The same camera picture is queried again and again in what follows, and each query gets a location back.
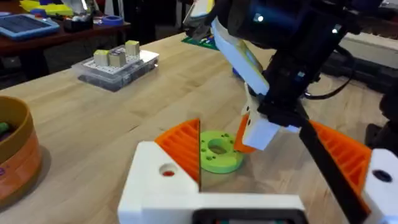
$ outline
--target small cube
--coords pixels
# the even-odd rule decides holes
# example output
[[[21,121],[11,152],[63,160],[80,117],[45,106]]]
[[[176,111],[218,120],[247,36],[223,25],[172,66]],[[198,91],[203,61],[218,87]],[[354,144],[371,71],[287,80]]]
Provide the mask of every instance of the small cube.
[[[127,55],[139,56],[139,42],[134,40],[129,40],[124,45],[126,48]]]
[[[108,66],[109,65],[108,54],[109,54],[108,50],[96,50],[94,52],[95,64],[99,66]]]
[[[109,54],[109,65],[112,67],[123,67],[126,64],[126,54],[114,51]]]

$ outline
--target tablet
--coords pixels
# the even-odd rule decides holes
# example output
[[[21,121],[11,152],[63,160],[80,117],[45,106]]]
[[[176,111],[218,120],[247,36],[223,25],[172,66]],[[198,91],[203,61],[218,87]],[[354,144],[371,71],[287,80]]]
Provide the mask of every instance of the tablet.
[[[26,40],[57,32],[60,26],[51,20],[36,19],[29,14],[0,17],[0,34],[12,40]]]

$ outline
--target wooden bowl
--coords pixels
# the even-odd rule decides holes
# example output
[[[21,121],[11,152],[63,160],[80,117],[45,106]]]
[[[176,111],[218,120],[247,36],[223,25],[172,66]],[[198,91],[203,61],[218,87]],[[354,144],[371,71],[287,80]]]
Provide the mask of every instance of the wooden bowl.
[[[21,199],[36,183],[42,152],[29,107],[17,98],[0,96],[0,122],[14,132],[0,142],[0,208]]]

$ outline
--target wooden table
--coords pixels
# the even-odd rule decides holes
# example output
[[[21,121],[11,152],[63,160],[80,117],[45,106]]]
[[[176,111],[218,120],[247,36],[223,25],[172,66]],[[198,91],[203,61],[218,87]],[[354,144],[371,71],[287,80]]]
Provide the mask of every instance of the wooden table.
[[[14,14],[28,13],[19,6],[18,0],[0,1],[0,11],[11,12]],[[126,30],[130,28],[129,23],[125,23],[122,26],[94,25],[92,29],[72,34],[65,32],[62,23],[59,24],[61,28],[60,31],[56,34],[48,35],[41,38],[26,40],[22,42],[16,42],[8,39],[7,37],[0,36],[0,55],[7,55],[7,54],[15,55],[26,50],[50,47],[53,45],[84,39],[96,35],[115,34],[119,30]]]
[[[18,0],[0,1],[0,11],[14,14],[27,13],[19,6]],[[60,25],[60,30],[57,33],[25,41],[13,41],[0,35],[0,56],[19,55],[23,72],[28,79],[34,79],[49,74],[43,49],[97,35],[117,34],[118,31],[124,31],[131,27],[130,23],[125,22],[121,26],[94,25],[92,29],[68,33],[65,32],[62,22],[58,22],[58,24]]]
[[[245,103],[242,81],[219,52],[182,39],[180,34],[143,46],[160,53],[159,67],[116,93],[78,81],[71,70],[0,91],[29,104],[45,152],[39,185],[0,213],[0,223],[118,223],[116,209],[138,142],[197,116],[202,131],[237,131]],[[274,53],[250,48],[264,66]],[[322,76],[311,91],[326,93],[342,82]],[[354,83],[329,100],[303,103],[312,119],[363,141],[368,123],[385,122],[380,99]],[[299,194],[310,223],[342,221],[297,134],[281,131],[237,172],[203,172],[202,180],[207,192]]]

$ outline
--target orange ridged panel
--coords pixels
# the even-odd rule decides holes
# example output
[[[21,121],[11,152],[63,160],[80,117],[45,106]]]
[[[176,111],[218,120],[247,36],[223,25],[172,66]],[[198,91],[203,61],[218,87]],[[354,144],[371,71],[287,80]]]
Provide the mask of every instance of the orange ridged panel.
[[[246,124],[248,123],[249,113],[243,115],[241,124],[239,125],[238,133],[236,133],[234,149],[243,153],[252,153],[256,149],[250,146],[245,146],[242,142],[244,130],[246,129]]]
[[[361,198],[372,153],[370,148],[334,129],[315,121],[310,122],[351,188]]]
[[[198,184],[200,183],[200,120],[167,130],[155,142]]]

